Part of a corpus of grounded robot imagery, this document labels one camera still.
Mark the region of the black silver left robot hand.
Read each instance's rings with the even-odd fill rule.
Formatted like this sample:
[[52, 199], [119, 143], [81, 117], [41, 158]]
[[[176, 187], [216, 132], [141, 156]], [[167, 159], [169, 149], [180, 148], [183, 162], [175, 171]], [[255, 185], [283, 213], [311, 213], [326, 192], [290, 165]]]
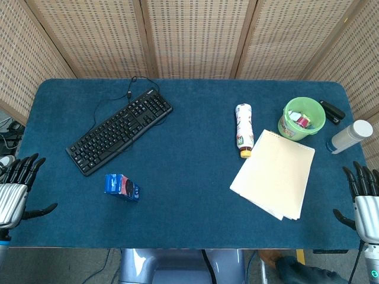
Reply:
[[45, 161], [37, 153], [15, 159], [0, 176], [0, 229], [11, 230], [22, 220], [45, 216], [57, 207], [57, 203], [53, 203], [44, 209], [25, 209], [37, 173]]

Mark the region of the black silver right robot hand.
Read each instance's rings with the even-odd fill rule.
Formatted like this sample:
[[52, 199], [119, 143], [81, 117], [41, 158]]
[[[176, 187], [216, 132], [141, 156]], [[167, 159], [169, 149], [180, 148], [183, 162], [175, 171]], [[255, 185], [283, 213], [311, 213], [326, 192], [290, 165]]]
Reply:
[[356, 174], [343, 167], [346, 174], [352, 204], [354, 219], [349, 219], [337, 210], [333, 210], [336, 219], [356, 231], [364, 243], [379, 246], [379, 170], [370, 170], [353, 162]]

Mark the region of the blue cookie package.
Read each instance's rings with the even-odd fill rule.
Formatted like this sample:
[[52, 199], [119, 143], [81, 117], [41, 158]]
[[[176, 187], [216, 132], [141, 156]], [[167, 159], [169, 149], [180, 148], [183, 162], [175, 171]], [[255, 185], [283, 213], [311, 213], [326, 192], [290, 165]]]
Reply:
[[122, 174], [105, 175], [104, 193], [137, 202], [140, 199], [140, 186]]

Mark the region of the silver blue robot base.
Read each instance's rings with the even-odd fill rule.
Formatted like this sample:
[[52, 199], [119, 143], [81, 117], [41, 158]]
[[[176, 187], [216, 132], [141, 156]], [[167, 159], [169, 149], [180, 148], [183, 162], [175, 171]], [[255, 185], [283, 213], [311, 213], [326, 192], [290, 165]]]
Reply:
[[124, 248], [118, 284], [246, 284], [241, 249]]

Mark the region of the grey white sneaker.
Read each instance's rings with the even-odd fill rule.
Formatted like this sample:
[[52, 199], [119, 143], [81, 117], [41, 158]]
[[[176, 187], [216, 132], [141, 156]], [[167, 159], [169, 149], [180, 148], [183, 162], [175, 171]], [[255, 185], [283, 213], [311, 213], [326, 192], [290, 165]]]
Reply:
[[7, 155], [0, 158], [0, 176], [5, 173], [7, 167], [15, 161], [15, 157], [13, 155]]

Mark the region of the white thermos bottle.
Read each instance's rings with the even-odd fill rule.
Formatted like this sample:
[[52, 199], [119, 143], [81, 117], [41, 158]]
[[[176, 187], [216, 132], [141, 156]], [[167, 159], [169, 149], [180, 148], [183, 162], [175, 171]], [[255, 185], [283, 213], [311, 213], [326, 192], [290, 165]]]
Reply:
[[332, 154], [338, 154], [371, 137], [373, 131], [373, 127], [368, 121], [356, 120], [329, 139], [326, 143], [326, 148]]

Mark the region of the cream paper notepad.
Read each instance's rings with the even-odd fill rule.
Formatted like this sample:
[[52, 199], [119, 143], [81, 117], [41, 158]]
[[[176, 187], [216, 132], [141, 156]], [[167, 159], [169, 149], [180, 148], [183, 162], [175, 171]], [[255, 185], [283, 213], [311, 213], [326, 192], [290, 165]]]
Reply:
[[314, 148], [263, 130], [230, 189], [279, 220], [297, 220], [314, 154]]

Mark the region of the black stapler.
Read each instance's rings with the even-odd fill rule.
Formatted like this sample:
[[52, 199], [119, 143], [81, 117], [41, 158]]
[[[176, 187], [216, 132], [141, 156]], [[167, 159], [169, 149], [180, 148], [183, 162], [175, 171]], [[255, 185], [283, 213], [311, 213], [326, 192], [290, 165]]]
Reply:
[[323, 107], [326, 118], [333, 124], [338, 125], [344, 118], [345, 113], [325, 100], [320, 100], [319, 104]]

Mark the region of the green plastic bucket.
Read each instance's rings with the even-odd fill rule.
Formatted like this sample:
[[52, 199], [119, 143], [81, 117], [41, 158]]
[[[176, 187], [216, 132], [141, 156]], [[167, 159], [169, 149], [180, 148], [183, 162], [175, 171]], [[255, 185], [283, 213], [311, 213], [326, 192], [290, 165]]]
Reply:
[[[289, 110], [299, 112], [301, 116], [307, 117], [310, 121], [309, 126], [302, 128], [290, 120]], [[309, 135], [317, 134], [323, 128], [325, 121], [324, 109], [317, 101], [308, 97], [297, 97], [290, 100], [284, 107], [278, 122], [278, 130], [283, 137], [299, 141]]]

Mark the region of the brown floor object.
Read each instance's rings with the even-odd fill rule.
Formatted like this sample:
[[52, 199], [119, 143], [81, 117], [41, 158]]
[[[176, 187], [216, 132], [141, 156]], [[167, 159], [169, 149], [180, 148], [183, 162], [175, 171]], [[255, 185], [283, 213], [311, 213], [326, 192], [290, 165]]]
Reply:
[[282, 257], [279, 250], [258, 250], [259, 257], [264, 261], [269, 267], [276, 269], [276, 262]]

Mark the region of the black computer keyboard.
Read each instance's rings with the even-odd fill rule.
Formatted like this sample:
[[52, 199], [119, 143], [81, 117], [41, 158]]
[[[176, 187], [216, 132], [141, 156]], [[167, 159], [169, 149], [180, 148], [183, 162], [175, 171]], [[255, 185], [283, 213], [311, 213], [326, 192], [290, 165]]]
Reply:
[[158, 90], [149, 89], [67, 147], [66, 152], [80, 172], [89, 176], [127, 151], [172, 110]]

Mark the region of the white bottle with yellow cap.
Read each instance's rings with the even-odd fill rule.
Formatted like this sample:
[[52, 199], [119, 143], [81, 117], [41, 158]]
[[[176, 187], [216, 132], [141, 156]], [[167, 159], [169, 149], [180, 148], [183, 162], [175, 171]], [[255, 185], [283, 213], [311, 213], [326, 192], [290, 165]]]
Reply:
[[254, 147], [252, 129], [252, 109], [249, 104], [239, 104], [235, 108], [236, 114], [236, 144], [240, 151], [240, 157], [250, 158]]

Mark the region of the blue felt table cover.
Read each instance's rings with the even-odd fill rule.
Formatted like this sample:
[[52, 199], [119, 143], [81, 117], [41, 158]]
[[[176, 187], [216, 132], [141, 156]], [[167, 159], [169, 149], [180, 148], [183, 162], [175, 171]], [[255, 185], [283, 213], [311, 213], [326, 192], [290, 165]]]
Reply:
[[[94, 120], [126, 105], [154, 85], [172, 105], [164, 122], [90, 176], [66, 148]], [[230, 190], [243, 164], [235, 138], [235, 106], [252, 107], [253, 133], [276, 131], [286, 103], [299, 96], [324, 99], [345, 112], [303, 143], [315, 149], [299, 220], [278, 220]], [[22, 221], [13, 247], [161, 249], [354, 249], [359, 238], [333, 209], [354, 216], [342, 170], [365, 163], [355, 145], [340, 154], [327, 140], [354, 120], [344, 88], [335, 82], [275, 80], [49, 79], [38, 88], [19, 157], [45, 157], [27, 208], [52, 203], [50, 214]], [[140, 199], [104, 193], [105, 175], [122, 174], [140, 186]]]

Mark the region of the woven bamboo folding screen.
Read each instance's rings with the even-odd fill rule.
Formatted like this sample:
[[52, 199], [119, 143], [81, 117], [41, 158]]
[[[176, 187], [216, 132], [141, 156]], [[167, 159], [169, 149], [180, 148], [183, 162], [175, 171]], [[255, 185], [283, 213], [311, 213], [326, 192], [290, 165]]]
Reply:
[[0, 0], [0, 113], [51, 78], [340, 83], [379, 167], [379, 0]]

